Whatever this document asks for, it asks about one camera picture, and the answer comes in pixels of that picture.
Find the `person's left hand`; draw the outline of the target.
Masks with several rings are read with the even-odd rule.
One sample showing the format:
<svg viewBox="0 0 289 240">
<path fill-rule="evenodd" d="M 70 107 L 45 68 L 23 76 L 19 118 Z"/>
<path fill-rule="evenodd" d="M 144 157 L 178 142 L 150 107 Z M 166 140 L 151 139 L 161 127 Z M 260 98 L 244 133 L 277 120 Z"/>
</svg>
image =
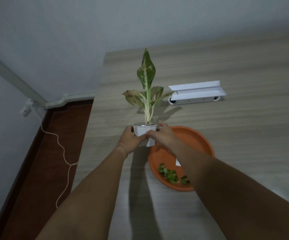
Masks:
<svg viewBox="0 0 289 240">
<path fill-rule="evenodd" d="M 129 125 L 125 128 L 118 141 L 118 143 L 124 144 L 127 147 L 129 154 L 133 152 L 141 143 L 134 141 L 134 136 L 135 134 L 133 131 L 133 127 Z"/>
</svg>

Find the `person's right hand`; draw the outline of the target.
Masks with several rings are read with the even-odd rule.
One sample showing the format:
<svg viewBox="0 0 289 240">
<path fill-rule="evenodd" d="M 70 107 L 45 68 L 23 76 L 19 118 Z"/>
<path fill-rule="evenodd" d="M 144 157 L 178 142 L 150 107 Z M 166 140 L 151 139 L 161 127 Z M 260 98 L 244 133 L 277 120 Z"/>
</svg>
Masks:
<svg viewBox="0 0 289 240">
<path fill-rule="evenodd" d="M 185 155 L 185 147 L 183 147 L 182 141 L 176 137 L 172 129 L 166 123 L 160 123 L 160 128 L 157 131 L 160 132 L 160 137 L 152 139 L 168 149 L 168 151 L 176 157 L 183 157 L 183 155 Z"/>
</svg>

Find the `white plant pot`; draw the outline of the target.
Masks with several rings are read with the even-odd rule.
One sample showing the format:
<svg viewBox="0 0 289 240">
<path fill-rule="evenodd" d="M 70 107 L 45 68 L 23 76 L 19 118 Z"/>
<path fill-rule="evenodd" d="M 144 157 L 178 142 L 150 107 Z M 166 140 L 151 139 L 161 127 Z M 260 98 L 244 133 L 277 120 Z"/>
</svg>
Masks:
<svg viewBox="0 0 289 240">
<path fill-rule="evenodd" d="M 133 126 L 133 130 L 134 130 L 134 134 L 137 136 L 137 137 L 140 137 L 142 135 L 146 135 L 146 132 L 147 131 L 150 131 L 150 130 L 154 130 L 156 131 L 157 129 L 157 124 L 150 124 L 150 125 L 145 125 L 145 124 L 134 124 L 132 125 Z M 142 141 L 140 144 L 139 144 L 139 147 L 152 147 L 155 145 L 155 140 L 150 138 L 150 137 L 147 137 L 146 140 Z"/>
</svg>

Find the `person's right forearm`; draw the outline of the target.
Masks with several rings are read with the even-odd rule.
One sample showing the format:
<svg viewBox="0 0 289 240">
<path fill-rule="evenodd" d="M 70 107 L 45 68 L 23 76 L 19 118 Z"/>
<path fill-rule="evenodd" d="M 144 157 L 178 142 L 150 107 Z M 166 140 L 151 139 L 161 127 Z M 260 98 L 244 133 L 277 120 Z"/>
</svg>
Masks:
<svg viewBox="0 0 289 240">
<path fill-rule="evenodd" d="M 207 165 L 198 197 L 227 240 L 289 240 L 289 202 L 218 160 Z"/>
</svg>

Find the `person's left forearm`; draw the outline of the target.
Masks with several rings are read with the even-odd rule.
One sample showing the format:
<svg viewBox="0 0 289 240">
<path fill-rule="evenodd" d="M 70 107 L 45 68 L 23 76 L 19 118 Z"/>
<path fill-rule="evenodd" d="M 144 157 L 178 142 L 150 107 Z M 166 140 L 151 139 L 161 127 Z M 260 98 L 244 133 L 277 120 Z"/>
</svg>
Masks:
<svg viewBox="0 0 289 240">
<path fill-rule="evenodd" d="M 36 240 L 107 240 L 124 161 L 114 148 L 71 192 Z"/>
</svg>

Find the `thin wrist band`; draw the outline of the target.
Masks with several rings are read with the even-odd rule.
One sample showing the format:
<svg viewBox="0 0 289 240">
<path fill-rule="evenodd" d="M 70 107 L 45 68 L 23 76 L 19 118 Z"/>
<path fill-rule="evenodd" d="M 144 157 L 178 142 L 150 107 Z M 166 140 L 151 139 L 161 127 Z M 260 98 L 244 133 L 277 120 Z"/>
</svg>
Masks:
<svg viewBox="0 0 289 240">
<path fill-rule="evenodd" d="M 118 143 L 115 149 L 122 155 L 124 160 L 128 157 L 129 151 L 124 144 Z"/>
</svg>

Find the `orange plastic saucer tray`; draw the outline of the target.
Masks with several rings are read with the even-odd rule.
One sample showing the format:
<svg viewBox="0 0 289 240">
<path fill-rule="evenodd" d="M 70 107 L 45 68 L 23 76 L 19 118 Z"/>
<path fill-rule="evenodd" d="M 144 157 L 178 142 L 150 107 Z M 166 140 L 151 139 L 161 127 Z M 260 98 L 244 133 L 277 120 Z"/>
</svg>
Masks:
<svg viewBox="0 0 289 240">
<path fill-rule="evenodd" d="M 165 123 L 146 135 L 156 142 L 148 158 L 156 177 L 172 189 L 198 194 L 204 170 L 215 160 L 209 142 L 193 129 Z"/>
</svg>

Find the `green variegated leafy plant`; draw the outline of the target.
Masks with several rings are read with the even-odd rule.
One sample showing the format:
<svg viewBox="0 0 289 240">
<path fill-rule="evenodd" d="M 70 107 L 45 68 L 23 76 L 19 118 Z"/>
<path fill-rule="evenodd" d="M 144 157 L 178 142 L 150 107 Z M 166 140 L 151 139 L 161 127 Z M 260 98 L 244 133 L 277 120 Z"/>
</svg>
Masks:
<svg viewBox="0 0 289 240">
<path fill-rule="evenodd" d="M 174 91 L 164 92 L 162 86 L 153 86 L 152 83 L 156 75 L 156 68 L 150 58 L 148 49 L 143 53 L 142 63 L 137 69 L 137 77 L 142 84 L 143 91 L 127 90 L 122 93 L 126 101 L 132 106 L 138 105 L 144 111 L 145 125 L 150 125 L 154 113 L 154 108 L 164 98 L 171 96 Z"/>
</svg>

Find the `pile of green leaf cuttings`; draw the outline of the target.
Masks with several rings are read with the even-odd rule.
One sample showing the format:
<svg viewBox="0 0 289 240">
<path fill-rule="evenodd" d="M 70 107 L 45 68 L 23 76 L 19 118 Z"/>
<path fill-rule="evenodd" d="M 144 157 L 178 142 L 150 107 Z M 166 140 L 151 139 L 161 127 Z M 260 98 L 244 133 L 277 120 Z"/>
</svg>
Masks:
<svg viewBox="0 0 289 240">
<path fill-rule="evenodd" d="M 175 170 L 170 170 L 165 167 L 165 163 L 161 163 L 160 167 L 158 168 L 160 175 L 163 176 L 171 184 L 182 184 L 182 185 L 190 185 L 190 180 L 187 178 L 186 175 L 179 178 L 177 172 Z"/>
</svg>

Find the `white folded desk lamp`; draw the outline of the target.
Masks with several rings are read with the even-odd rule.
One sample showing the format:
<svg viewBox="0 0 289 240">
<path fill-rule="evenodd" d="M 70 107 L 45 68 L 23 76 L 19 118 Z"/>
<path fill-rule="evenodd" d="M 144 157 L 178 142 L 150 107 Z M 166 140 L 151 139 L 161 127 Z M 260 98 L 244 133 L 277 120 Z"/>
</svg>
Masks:
<svg viewBox="0 0 289 240">
<path fill-rule="evenodd" d="M 171 85 L 169 88 L 174 93 L 168 98 L 168 102 L 174 106 L 216 102 L 227 95 L 219 80 Z"/>
</svg>

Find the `white wall plug adapter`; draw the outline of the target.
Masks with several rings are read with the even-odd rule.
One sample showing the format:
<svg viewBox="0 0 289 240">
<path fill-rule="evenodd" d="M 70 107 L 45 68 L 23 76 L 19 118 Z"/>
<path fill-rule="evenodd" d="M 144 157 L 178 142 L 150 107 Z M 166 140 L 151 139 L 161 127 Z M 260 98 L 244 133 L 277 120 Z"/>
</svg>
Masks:
<svg viewBox="0 0 289 240">
<path fill-rule="evenodd" d="M 31 99 L 25 103 L 24 107 L 20 110 L 22 117 L 25 118 L 31 113 L 32 107 L 35 105 L 35 103 L 36 102 Z"/>
</svg>

